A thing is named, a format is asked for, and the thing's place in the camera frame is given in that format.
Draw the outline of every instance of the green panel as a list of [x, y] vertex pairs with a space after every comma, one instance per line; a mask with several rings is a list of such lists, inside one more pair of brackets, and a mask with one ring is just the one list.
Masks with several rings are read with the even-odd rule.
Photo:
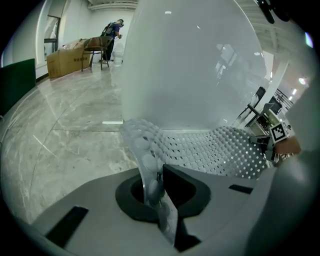
[[12, 108], [36, 86], [35, 59], [27, 59], [0, 68], [0, 115]]

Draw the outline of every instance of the person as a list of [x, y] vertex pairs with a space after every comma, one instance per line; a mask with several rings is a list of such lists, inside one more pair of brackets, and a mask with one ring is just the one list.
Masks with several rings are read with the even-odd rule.
[[124, 26], [124, 20], [123, 19], [118, 19], [116, 22], [111, 22], [110, 24], [108, 24], [108, 26], [106, 26], [104, 28], [104, 30], [102, 31], [101, 37], [112, 37], [113, 40], [111, 41], [111, 43], [109, 44], [109, 46], [107, 47], [107, 50], [104, 51], [102, 57], [103, 60], [106, 61], [110, 61], [110, 57], [111, 57], [111, 53], [114, 49], [114, 45], [115, 45], [115, 38], [118, 37], [119, 39], [122, 38], [122, 34], [119, 33], [120, 28], [122, 28]]

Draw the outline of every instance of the perforated mesh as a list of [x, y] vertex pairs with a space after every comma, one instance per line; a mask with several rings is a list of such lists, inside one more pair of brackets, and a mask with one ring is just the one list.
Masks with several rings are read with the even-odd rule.
[[161, 172], [163, 164], [179, 165], [222, 176], [257, 179], [267, 165], [249, 134], [233, 127], [205, 133], [173, 133], [146, 120], [129, 120], [121, 134], [139, 168]]

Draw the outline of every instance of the ceiling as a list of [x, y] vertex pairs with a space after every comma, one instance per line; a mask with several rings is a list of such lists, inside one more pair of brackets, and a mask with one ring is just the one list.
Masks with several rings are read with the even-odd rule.
[[[139, 0], [88, 0], [91, 10], [135, 10]], [[311, 80], [318, 63], [315, 53], [306, 45], [305, 32], [292, 21], [283, 22], [273, 14], [275, 23], [270, 24], [254, 0], [235, 0], [241, 7], [259, 39], [262, 50], [274, 55], [273, 74], [281, 60], [289, 65], [280, 85], [283, 91], [297, 89], [296, 98], [306, 89], [299, 78]]]
[[139, 0], [88, 0], [91, 10], [135, 10]]

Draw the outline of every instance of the window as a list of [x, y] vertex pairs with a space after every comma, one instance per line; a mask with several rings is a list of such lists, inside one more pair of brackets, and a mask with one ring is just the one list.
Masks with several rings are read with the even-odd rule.
[[58, 50], [58, 30], [60, 19], [53, 16], [48, 16], [46, 19], [44, 32], [44, 59], [47, 56]]

